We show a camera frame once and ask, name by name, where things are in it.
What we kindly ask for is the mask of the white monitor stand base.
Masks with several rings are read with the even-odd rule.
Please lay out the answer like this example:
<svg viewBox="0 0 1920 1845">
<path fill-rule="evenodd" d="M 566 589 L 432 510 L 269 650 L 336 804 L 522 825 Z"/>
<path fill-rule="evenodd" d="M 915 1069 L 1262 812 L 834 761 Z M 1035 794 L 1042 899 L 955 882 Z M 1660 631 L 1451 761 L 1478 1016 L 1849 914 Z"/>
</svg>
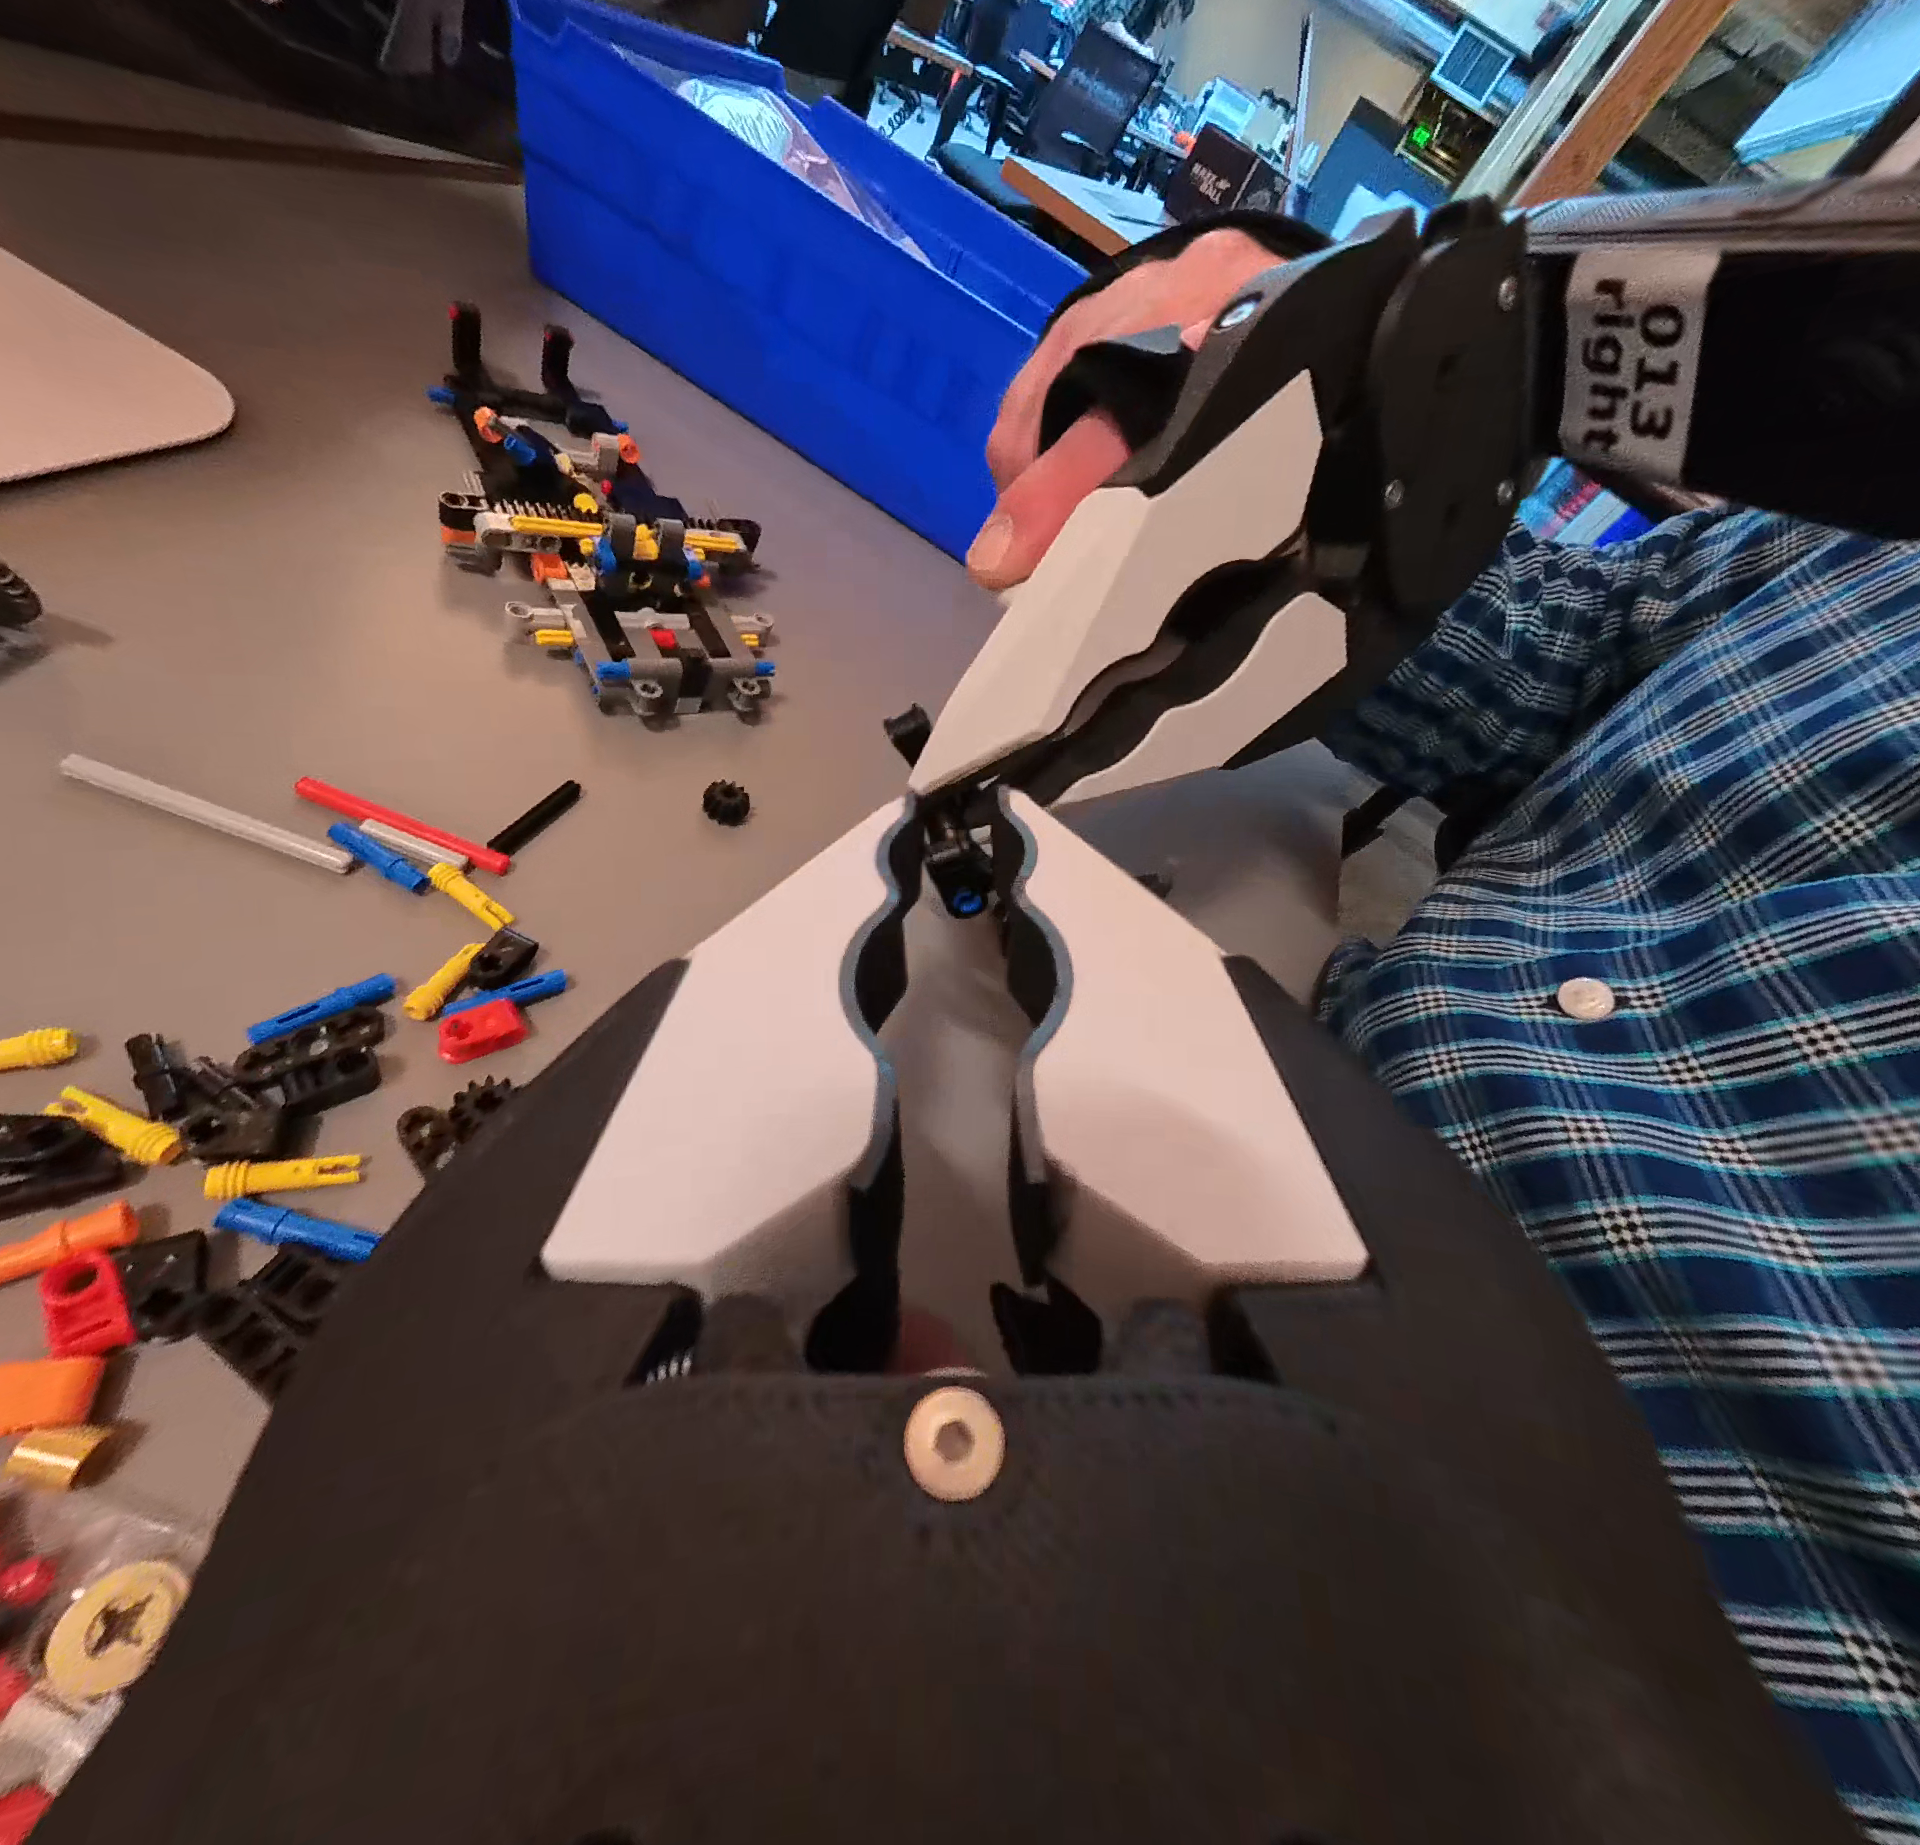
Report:
<svg viewBox="0 0 1920 1845">
<path fill-rule="evenodd" d="M 2 255 L 2 482 L 193 448 L 232 427 L 227 388 L 26 259 Z"/>
</svg>

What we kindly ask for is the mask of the large lego chassis assembly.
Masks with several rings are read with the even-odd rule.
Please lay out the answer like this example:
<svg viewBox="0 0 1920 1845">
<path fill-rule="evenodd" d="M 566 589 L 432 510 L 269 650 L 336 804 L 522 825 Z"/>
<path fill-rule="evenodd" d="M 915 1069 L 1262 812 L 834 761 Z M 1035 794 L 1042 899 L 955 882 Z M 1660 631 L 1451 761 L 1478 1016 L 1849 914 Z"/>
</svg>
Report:
<svg viewBox="0 0 1920 1845">
<path fill-rule="evenodd" d="M 446 559 L 524 581 L 510 622 L 573 661 L 602 712 L 651 730 L 705 712 L 754 722 L 773 695 L 775 619 L 734 599 L 761 571 L 761 523 L 659 489 L 628 424 L 575 381 L 562 325 L 542 329 L 529 388 L 488 369 L 473 303 L 449 304 L 448 334 L 427 397 L 472 469 L 438 499 Z"/>
</svg>

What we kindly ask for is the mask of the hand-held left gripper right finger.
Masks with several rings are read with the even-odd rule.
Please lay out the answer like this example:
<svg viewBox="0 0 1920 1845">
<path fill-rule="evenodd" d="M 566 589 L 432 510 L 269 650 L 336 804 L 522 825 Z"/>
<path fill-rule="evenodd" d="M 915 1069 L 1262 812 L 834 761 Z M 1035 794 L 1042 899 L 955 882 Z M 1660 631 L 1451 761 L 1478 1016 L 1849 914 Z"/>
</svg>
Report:
<svg viewBox="0 0 1920 1845">
<path fill-rule="evenodd" d="M 1262 1042 L 1237 961 L 1002 786 L 989 845 L 1027 1036 L 1010 1114 L 1017 1374 L 1091 1374 L 1140 1306 L 1359 1282 L 1370 1249 Z"/>
</svg>

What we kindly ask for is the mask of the black lego axle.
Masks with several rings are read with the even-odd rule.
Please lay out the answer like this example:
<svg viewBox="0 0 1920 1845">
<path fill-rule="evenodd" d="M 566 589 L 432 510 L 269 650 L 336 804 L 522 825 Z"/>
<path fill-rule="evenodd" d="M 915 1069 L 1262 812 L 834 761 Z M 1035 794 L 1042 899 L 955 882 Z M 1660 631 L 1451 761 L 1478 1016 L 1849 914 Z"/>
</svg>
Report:
<svg viewBox="0 0 1920 1845">
<path fill-rule="evenodd" d="M 577 780 L 564 780 L 527 806 L 517 820 L 487 841 L 487 850 L 500 857 L 515 857 L 527 850 L 567 812 L 573 812 L 584 796 Z"/>
</svg>

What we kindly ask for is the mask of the dark lego set box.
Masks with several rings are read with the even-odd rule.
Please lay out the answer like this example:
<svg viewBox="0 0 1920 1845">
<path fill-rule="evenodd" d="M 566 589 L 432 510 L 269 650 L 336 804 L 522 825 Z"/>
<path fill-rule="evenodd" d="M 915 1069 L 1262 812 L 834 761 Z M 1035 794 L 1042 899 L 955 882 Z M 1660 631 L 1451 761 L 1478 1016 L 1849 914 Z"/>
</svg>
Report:
<svg viewBox="0 0 1920 1845">
<path fill-rule="evenodd" d="M 762 0 L 582 0 L 737 48 Z M 520 165 L 512 0 L 2 0 L 5 39 L 217 99 L 438 153 L 458 179 Z"/>
</svg>

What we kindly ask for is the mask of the wooden post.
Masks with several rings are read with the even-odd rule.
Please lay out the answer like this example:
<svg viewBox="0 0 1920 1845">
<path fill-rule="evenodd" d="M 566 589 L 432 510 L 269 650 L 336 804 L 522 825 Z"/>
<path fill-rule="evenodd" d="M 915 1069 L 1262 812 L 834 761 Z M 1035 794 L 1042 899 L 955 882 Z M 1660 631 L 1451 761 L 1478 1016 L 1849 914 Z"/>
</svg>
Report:
<svg viewBox="0 0 1920 1845">
<path fill-rule="evenodd" d="M 1592 28 L 1601 48 L 1574 52 L 1490 147 L 1464 195 L 1498 207 L 1536 207 L 1587 195 L 1620 149 L 1641 130 L 1668 89 L 1740 0 L 1655 0 L 1634 33 L 1612 50 L 1612 33 Z"/>
</svg>

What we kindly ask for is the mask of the red lego axle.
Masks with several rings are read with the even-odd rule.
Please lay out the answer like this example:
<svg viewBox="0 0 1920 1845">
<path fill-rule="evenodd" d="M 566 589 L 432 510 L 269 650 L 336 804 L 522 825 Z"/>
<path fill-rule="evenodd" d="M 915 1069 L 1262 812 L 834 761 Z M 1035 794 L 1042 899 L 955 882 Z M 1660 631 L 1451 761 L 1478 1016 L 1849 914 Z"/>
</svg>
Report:
<svg viewBox="0 0 1920 1845">
<path fill-rule="evenodd" d="M 484 872 L 488 876 L 505 876 L 512 870 L 512 857 L 464 841 L 440 825 L 422 823 L 396 808 L 368 802 L 327 780 L 299 776 L 293 783 L 293 796 L 318 808 L 323 808 L 339 822 L 350 822 L 364 829 L 370 839 L 390 839 L 396 852 L 413 855 L 425 864 L 448 864 L 464 872 Z"/>
</svg>

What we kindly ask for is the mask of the person's right hand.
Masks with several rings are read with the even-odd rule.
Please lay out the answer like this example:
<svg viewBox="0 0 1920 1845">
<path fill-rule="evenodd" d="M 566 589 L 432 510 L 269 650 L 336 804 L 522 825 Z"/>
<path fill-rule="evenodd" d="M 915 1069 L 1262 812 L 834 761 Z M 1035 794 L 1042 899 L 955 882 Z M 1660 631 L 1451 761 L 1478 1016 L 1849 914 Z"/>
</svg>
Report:
<svg viewBox="0 0 1920 1845">
<path fill-rule="evenodd" d="M 1166 228 L 1091 273 L 1000 399 L 985 445 L 994 508 L 967 556 L 973 583 L 989 591 L 1025 583 L 1071 513 L 1150 440 L 1099 403 L 1084 403 L 1057 435 L 1043 432 L 1047 402 L 1084 348 L 1167 329 L 1198 346 L 1260 275 L 1327 242 L 1299 220 L 1237 210 Z"/>
</svg>

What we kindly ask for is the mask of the wooden table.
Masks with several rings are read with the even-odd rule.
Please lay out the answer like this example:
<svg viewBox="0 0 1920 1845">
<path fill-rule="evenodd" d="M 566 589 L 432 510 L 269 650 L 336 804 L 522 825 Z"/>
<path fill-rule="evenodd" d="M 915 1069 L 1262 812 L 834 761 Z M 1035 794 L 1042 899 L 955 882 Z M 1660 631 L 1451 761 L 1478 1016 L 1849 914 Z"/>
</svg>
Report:
<svg viewBox="0 0 1920 1845">
<path fill-rule="evenodd" d="M 1084 246 L 1114 257 L 1172 225 L 1164 199 L 1147 190 L 1105 182 L 1025 156 L 1002 156 L 1002 182 Z"/>
</svg>

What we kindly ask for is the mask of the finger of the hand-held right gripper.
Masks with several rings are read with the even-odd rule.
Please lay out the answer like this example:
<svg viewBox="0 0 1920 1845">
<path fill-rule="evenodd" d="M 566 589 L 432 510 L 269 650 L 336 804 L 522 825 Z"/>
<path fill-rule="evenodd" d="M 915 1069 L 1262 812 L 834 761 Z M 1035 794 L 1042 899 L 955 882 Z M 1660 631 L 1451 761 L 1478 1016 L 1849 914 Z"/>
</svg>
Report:
<svg viewBox="0 0 1920 1845">
<path fill-rule="evenodd" d="M 1092 802 L 1225 767 L 1344 671 L 1346 633 L 1312 591 L 1264 591 L 1211 626 L 1164 633 L 1031 752 L 1033 800 Z"/>
<path fill-rule="evenodd" d="M 1302 526 L 1318 453 L 1313 381 L 1300 373 L 1157 495 L 1119 485 L 1089 495 L 934 721 L 912 796 L 1043 747 L 1099 676 L 1157 643 L 1212 571 L 1254 562 L 1255 589 L 1310 591 L 1262 559 Z"/>
</svg>

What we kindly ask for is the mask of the person's right forearm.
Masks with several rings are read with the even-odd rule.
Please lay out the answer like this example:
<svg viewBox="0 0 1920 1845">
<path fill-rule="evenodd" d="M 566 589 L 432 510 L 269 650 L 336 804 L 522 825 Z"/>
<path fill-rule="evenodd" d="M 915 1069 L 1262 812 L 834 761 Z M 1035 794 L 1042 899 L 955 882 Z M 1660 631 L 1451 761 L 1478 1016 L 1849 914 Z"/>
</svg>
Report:
<svg viewBox="0 0 1920 1845">
<path fill-rule="evenodd" d="M 1498 558 L 1320 742 L 1375 786 L 1493 820 L 1772 573 L 1777 520 L 1688 513 L 1617 544 L 1514 527 Z"/>
</svg>

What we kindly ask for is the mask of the pile of lego pieces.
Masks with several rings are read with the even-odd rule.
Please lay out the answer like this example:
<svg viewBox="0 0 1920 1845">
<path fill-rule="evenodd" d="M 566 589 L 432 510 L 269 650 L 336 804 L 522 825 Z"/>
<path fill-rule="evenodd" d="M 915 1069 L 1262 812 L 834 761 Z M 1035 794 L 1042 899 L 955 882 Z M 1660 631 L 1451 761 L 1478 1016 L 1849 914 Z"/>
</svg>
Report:
<svg viewBox="0 0 1920 1845">
<path fill-rule="evenodd" d="M 107 1438 L 89 1415 L 107 1362 L 199 1342 L 265 1401 L 276 1399 L 345 1285 L 381 1235 L 314 1209 L 319 1189 L 359 1185 L 364 1155 L 295 1155 L 306 1128 L 378 1096 L 390 1004 L 435 1026 L 446 1065 L 477 1065 L 527 1036 L 524 1011 L 567 989 L 534 972 L 540 944 L 458 869 L 390 839 L 333 825 L 330 841 L 402 889 L 458 900 L 487 929 L 404 997 L 378 974 L 253 1023 L 230 1061 L 145 1031 L 124 1039 L 138 1096 L 122 1109 L 64 1086 L 41 1113 L 5 1113 L 5 1224 L 98 1200 L 5 1242 L 5 1287 L 37 1291 L 44 1354 L 5 1366 L 5 1442 L 22 1469 L 77 1441 L 75 1466 Z"/>
</svg>

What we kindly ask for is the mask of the blue plastic bin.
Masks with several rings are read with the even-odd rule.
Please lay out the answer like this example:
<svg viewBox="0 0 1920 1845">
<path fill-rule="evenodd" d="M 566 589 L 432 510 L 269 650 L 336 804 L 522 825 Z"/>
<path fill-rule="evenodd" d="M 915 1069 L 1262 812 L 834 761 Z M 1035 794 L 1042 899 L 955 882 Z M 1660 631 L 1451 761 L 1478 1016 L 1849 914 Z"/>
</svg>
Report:
<svg viewBox="0 0 1920 1845">
<path fill-rule="evenodd" d="M 952 273 L 769 228 L 791 182 L 675 96 L 663 70 L 783 91 L 754 52 L 582 0 L 512 0 L 534 275 L 952 558 L 985 522 L 985 440 L 1057 304 L 1068 255 L 932 171 Z M 808 124 L 840 151 L 859 119 Z"/>
</svg>

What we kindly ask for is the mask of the small black lego assembly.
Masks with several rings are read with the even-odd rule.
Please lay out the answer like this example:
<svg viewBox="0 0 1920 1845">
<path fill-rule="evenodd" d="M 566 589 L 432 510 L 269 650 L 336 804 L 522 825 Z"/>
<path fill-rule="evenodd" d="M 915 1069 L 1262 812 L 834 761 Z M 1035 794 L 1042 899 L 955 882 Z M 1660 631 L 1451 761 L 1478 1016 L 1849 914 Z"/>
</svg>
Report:
<svg viewBox="0 0 1920 1845">
<path fill-rule="evenodd" d="M 930 738 L 930 716 L 923 706 L 882 721 L 888 742 L 900 760 L 912 767 Z M 989 842 L 982 842 L 979 790 L 928 798 L 918 806 L 923 837 L 923 870 L 952 919 L 985 915 L 994 905 L 994 872 Z"/>
</svg>

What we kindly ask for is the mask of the crinkled clear plastic bag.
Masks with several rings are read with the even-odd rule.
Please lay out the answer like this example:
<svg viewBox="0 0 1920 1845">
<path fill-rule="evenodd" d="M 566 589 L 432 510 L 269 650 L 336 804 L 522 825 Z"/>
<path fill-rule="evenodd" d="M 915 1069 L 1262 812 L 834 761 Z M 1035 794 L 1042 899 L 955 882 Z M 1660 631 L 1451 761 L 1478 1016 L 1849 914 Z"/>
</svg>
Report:
<svg viewBox="0 0 1920 1845">
<path fill-rule="evenodd" d="M 861 238 L 925 268 L 952 273 L 962 261 L 938 199 L 928 199 L 925 159 L 885 130 L 859 121 L 864 144 L 834 151 L 804 119 L 825 106 L 797 106 L 769 86 L 715 73 L 663 70 L 659 82 L 791 182 L 780 217 L 769 220 L 784 249 L 823 257 Z"/>
</svg>

